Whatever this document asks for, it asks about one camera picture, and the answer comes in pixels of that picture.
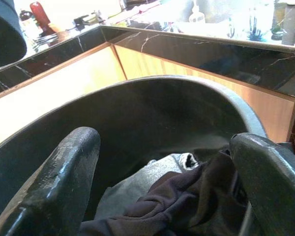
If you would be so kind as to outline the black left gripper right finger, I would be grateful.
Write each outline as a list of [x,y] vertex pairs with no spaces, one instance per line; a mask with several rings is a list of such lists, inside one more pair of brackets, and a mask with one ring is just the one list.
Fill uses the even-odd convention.
[[230,141],[231,159],[249,203],[241,236],[295,236],[295,155],[250,133]]

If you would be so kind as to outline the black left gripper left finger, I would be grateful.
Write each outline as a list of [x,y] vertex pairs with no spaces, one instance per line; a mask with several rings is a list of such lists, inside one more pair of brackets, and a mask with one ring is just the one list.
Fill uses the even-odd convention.
[[90,127],[69,133],[26,180],[0,215],[0,236],[75,236],[99,157]]

